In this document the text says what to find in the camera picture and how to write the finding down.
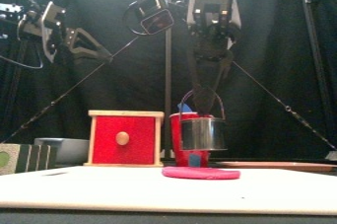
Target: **wooden knob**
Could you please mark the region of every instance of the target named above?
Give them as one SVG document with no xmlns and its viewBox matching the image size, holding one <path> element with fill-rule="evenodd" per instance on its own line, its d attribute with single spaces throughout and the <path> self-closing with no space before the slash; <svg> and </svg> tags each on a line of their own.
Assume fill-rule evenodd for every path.
<svg viewBox="0 0 337 224">
<path fill-rule="evenodd" d="M 131 136 L 127 132 L 119 132 L 116 134 L 116 142 L 120 144 L 120 145 L 127 145 L 128 142 L 130 142 L 130 139 L 131 139 Z"/>
</svg>

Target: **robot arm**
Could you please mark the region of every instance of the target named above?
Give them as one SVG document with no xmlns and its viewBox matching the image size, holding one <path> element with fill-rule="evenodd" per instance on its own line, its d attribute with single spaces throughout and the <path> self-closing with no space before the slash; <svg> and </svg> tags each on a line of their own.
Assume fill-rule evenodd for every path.
<svg viewBox="0 0 337 224">
<path fill-rule="evenodd" d="M 194 102 L 198 113 L 206 115 L 212 109 L 218 86 L 234 61 L 230 48 L 242 29 L 238 0 L 190 0 L 187 25 Z"/>
</svg>

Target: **red wooden box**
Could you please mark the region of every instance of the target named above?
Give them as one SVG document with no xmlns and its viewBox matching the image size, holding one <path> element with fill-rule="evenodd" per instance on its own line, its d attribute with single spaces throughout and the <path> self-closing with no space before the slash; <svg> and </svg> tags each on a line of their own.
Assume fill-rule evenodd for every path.
<svg viewBox="0 0 337 224">
<path fill-rule="evenodd" d="M 162 166 L 163 112 L 90 111 L 88 163 L 99 166 Z"/>
</svg>

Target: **black cable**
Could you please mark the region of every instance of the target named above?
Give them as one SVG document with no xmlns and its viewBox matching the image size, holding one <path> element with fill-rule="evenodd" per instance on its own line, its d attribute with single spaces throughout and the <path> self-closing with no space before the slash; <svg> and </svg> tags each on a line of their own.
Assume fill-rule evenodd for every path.
<svg viewBox="0 0 337 224">
<path fill-rule="evenodd" d="M 38 57 L 39 57 L 39 60 L 40 60 L 40 66 L 33 66 L 33 65 L 29 65 L 29 64 L 25 64 L 25 63 L 21 63 L 19 61 L 17 60 L 13 60 L 10 59 L 9 57 L 0 55 L 0 59 L 3 59 L 5 61 L 23 67 L 23 68 L 27 68 L 27 69 L 33 69 L 33 70 L 40 70 L 44 68 L 44 61 L 42 59 L 42 54 L 39 52 L 39 49 L 38 49 L 38 46 L 35 45 L 35 48 L 37 48 L 37 53 L 38 53 Z"/>
</svg>

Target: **white table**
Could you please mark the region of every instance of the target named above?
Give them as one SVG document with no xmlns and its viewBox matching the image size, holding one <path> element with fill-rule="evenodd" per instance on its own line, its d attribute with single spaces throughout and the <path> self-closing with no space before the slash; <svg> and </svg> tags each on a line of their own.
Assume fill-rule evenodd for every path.
<svg viewBox="0 0 337 224">
<path fill-rule="evenodd" d="M 166 214 L 180 219 L 294 216 L 315 221 L 320 216 L 318 222 L 307 223 L 337 223 L 337 177 L 274 169 L 240 171 L 242 178 L 232 181 L 167 178 L 163 168 L 72 167 L 6 175 L 0 177 L 0 223 L 6 223 L 2 216 L 30 216 L 30 209 L 50 216 L 63 211 Z"/>
</svg>

